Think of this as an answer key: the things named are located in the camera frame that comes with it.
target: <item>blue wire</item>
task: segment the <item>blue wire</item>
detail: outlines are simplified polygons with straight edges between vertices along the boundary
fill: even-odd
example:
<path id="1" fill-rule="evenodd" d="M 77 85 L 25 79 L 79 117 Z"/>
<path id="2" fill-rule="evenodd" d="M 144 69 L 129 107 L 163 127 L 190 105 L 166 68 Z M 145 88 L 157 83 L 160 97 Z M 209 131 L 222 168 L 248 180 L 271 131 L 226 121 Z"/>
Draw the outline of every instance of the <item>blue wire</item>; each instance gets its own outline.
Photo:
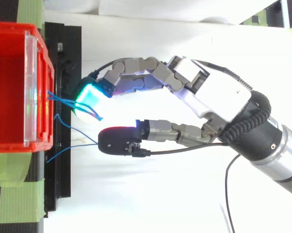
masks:
<path id="1" fill-rule="evenodd" d="M 74 103 L 74 104 L 79 104 L 79 105 L 85 106 L 85 107 L 89 108 L 93 113 L 95 113 L 98 116 L 98 113 L 91 106 L 89 106 L 89 105 L 87 105 L 85 103 L 80 103 L 80 102 L 77 102 L 77 101 L 74 101 L 74 100 L 68 100 L 68 99 L 61 99 L 61 100 L 69 102 L 69 103 Z"/>
<path id="2" fill-rule="evenodd" d="M 60 101 L 63 104 L 67 105 L 68 107 L 72 108 L 72 109 L 80 110 L 81 112 L 87 113 L 87 114 L 91 115 L 92 117 L 97 118 L 95 114 L 93 114 L 93 113 L 91 113 L 91 112 L 89 112 L 89 111 L 87 111 L 87 110 L 85 110 L 83 108 L 77 107 L 77 106 L 75 106 L 75 105 L 73 105 L 71 103 L 65 102 L 65 101 L 63 101 L 61 99 L 54 99 L 54 98 L 48 98 L 48 99 L 49 100 L 54 100 L 54 101 Z"/>
<path id="3" fill-rule="evenodd" d="M 48 91 L 48 94 L 51 95 L 51 96 L 53 97 L 53 99 L 51 98 L 51 100 L 54 100 L 54 99 L 55 99 L 55 100 L 61 101 L 62 103 L 66 104 L 66 105 L 68 105 L 68 104 L 65 103 L 65 102 L 70 102 L 70 103 L 74 103 L 74 104 L 80 104 L 80 105 L 83 105 L 83 106 L 89 108 L 89 109 L 90 109 L 90 110 L 96 115 L 96 117 L 97 117 L 99 120 L 102 119 L 102 117 L 100 117 L 100 116 L 98 115 L 98 113 L 97 113 L 97 112 L 96 112 L 91 106 L 89 106 L 89 105 L 87 105 L 87 104 L 79 103 L 79 102 L 74 101 L 74 100 L 62 99 L 62 98 L 56 96 L 55 94 L 53 94 L 53 93 L 50 92 L 50 91 Z M 75 108 L 75 109 L 78 109 L 78 110 L 80 110 L 80 111 L 86 112 L 86 113 L 88 113 L 88 114 L 91 115 L 91 113 L 89 113 L 89 112 L 88 112 L 87 110 L 85 110 L 84 108 L 80 108 L 80 107 L 77 107 L 77 106 L 75 106 L 75 105 L 71 105 L 71 104 L 69 104 L 68 106 L 71 107 L 71 108 Z"/>
<path id="4" fill-rule="evenodd" d="M 67 99 L 62 99 L 62 98 L 59 98 L 58 96 L 54 95 L 52 92 L 48 91 L 48 94 L 52 96 L 52 98 L 49 98 L 49 100 L 57 100 L 57 101 L 60 101 L 62 102 L 63 104 L 67 105 L 68 107 L 72 108 L 72 109 L 77 109 L 79 111 L 82 111 L 82 112 L 85 112 L 87 114 L 90 114 L 92 117 L 96 118 L 97 120 L 102 120 L 103 118 L 100 117 L 97 112 L 91 108 L 90 106 L 88 106 L 87 104 L 84 104 L 84 103 L 79 103 L 79 102 L 76 102 L 74 100 L 67 100 Z M 80 105 L 83 105 L 87 108 L 89 108 L 94 114 L 92 114 L 91 112 L 85 110 L 84 108 L 81 108 L 81 107 L 78 107 L 78 106 L 75 106 L 74 104 L 70 104 L 70 103 L 74 103 L 74 104 L 80 104 Z"/>
<path id="5" fill-rule="evenodd" d="M 46 163 L 49 163 L 52 159 L 56 158 L 58 155 L 60 155 L 61 153 L 65 152 L 66 150 L 69 150 L 71 148 L 74 148 L 74 147 L 84 147 L 84 146 L 94 146 L 94 145 L 98 145 L 98 143 L 96 141 L 94 141 L 92 138 L 90 138 L 89 136 L 87 136 L 85 133 L 83 133 L 82 131 L 74 128 L 74 127 L 71 127 L 67 124 L 65 124 L 62 119 L 60 118 L 59 114 L 56 114 L 54 116 L 54 119 L 58 118 L 58 120 L 60 121 L 61 124 L 63 124 L 64 126 L 66 126 L 67 128 L 70 128 L 70 129 L 73 129 L 73 130 L 76 130 L 78 132 L 80 132 L 81 134 L 83 134 L 85 137 L 87 137 L 88 139 L 90 139 L 92 142 L 94 142 L 94 144 L 87 144 L 87 145 L 77 145 L 77 146 L 72 146 L 72 147 L 67 147 L 65 149 L 63 149 L 62 151 L 58 152 L 56 155 L 54 155 L 51 159 L 49 159 Z"/>
<path id="6" fill-rule="evenodd" d="M 75 131 L 78 131 L 79 133 L 81 133 L 81 134 L 83 134 L 85 137 L 87 137 L 89 140 L 91 140 L 92 142 L 94 142 L 94 143 L 97 144 L 96 141 L 94 141 L 92 138 L 90 138 L 89 136 L 87 136 L 87 135 L 86 135 L 84 132 L 82 132 L 81 130 L 78 130 L 78 129 L 74 128 L 74 127 L 71 127 L 71 126 L 65 124 L 65 123 L 62 121 L 62 119 L 60 118 L 59 114 L 56 114 L 56 115 L 54 116 L 54 119 L 56 119 L 56 118 L 58 118 L 59 121 L 60 121 L 60 123 L 62 123 L 62 124 L 63 124 L 64 126 L 66 126 L 67 128 L 70 128 L 70 129 L 73 129 L 73 130 L 75 130 Z"/>
<path id="7" fill-rule="evenodd" d="M 61 153 L 65 152 L 66 150 L 69 150 L 71 148 L 74 147 L 85 147 L 85 146 L 96 146 L 98 144 L 86 144 L 86 145 L 77 145 L 77 146 L 72 146 L 72 147 L 67 147 L 65 149 L 63 149 L 61 152 L 57 153 L 56 155 L 54 155 L 51 159 L 49 159 L 46 163 L 49 163 L 52 159 L 56 158 L 58 155 L 60 155 Z"/>

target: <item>screw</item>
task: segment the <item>screw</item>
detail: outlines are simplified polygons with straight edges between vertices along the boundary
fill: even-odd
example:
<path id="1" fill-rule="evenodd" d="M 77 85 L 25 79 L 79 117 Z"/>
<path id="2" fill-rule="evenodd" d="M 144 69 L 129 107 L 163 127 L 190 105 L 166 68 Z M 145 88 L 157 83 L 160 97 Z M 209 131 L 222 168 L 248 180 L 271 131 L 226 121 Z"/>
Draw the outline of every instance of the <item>screw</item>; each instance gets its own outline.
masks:
<path id="1" fill-rule="evenodd" d="M 57 44 L 57 51 L 58 52 L 63 52 L 63 43 L 58 43 Z"/>

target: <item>green tape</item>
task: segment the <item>green tape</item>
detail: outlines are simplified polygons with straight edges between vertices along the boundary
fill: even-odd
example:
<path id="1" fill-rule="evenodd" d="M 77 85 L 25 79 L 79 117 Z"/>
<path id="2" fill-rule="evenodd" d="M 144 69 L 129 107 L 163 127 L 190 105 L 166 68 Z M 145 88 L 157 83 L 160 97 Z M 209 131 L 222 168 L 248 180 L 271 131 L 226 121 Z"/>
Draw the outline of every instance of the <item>green tape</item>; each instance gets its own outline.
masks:
<path id="1" fill-rule="evenodd" d="M 19 0 L 17 22 L 32 23 L 37 28 L 42 29 L 43 8 L 43 0 Z"/>
<path id="2" fill-rule="evenodd" d="M 31 153 L 0 154 L 0 187 L 23 185 L 29 170 Z"/>
<path id="3" fill-rule="evenodd" d="M 263 26 L 263 27 L 268 26 L 267 11 L 266 10 L 262 10 L 262 11 L 258 12 L 257 14 L 255 14 L 255 16 L 258 17 L 259 23 L 253 23 L 252 17 L 250 17 L 247 20 L 245 20 L 243 22 L 243 24 L 244 25 L 251 25 L 251 26 Z"/>
<path id="4" fill-rule="evenodd" d="M 44 180 L 1 188 L 0 223 L 39 222 L 44 215 Z"/>

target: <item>black connector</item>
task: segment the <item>black connector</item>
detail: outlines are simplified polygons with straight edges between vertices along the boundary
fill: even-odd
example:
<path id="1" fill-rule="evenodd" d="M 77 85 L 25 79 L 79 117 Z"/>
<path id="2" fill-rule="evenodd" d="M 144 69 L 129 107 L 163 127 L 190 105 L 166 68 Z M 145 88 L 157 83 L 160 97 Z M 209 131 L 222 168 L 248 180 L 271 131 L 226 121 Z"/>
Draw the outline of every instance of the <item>black connector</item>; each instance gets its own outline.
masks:
<path id="1" fill-rule="evenodd" d="M 144 158 L 147 156 L 151 155 L 151 151 L 150 150 L 146 150 L 146 149 L 135 149 L 132 152 L 132 157 L 137 157 L 137 158 Z"/>
<path id="2" fill-rule="evenodd" d="M 111 82 L 109 82 L 105 78 L 98 80 L 96 84 L 96 88 L 108 98 L 111 98 L 116 91 L 116 86 L 114 86 Z"/>
<path id="3" fill-rule="evenodd" d="M 94 80 L 97 80 L 99 75 L 99 72 L 97 70 L 93 71 L 92 73 L 89 74 L 89 77 L 91 77 Z"/>

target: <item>white backdrop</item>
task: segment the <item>white backdrop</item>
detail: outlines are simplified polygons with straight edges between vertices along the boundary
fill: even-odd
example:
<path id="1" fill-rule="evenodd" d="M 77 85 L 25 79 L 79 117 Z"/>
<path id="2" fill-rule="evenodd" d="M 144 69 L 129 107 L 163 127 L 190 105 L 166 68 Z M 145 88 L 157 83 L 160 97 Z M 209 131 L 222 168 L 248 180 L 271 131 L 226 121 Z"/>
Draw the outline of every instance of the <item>white backdrop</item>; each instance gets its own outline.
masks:
<path id="1" fill-rule="evenodd" d="M 50 11 L 45 19 L 83 27 L 83 76 L 121 57 L 168 61 L 177 54 L 210 61 L 230 68 L 267 95 L 272 116 L 292 129 L 290 31 Z M 166 90 L 115 101 L 109 122 L 89 125 L 72 116 L 72 125 L 97 138 L 102 128 L 124 120 L 203 123 Z M 73 145 L 89 143 L 76 132 L 71 137 Z M 142 146 L 152 151 L 180 147 L 173 142 Z M 59 200 L 57 211 L 45 219 L 45 232 L 229 232 L 222 212 L 224 172 L 235 155 L 230 148 L 207 148 L 138 159 L 106 155 L 95 147 L 72 149 L 72 197 Z M 236 232 L 292 233 L 292 195 L 245 159 L 232 166 L 228 186 Z"/>
<path id="2" fill-rule="evenodd" d="M 45 0 L 47 9 L 105 16 L 240 24 L 275 0 Z"/>

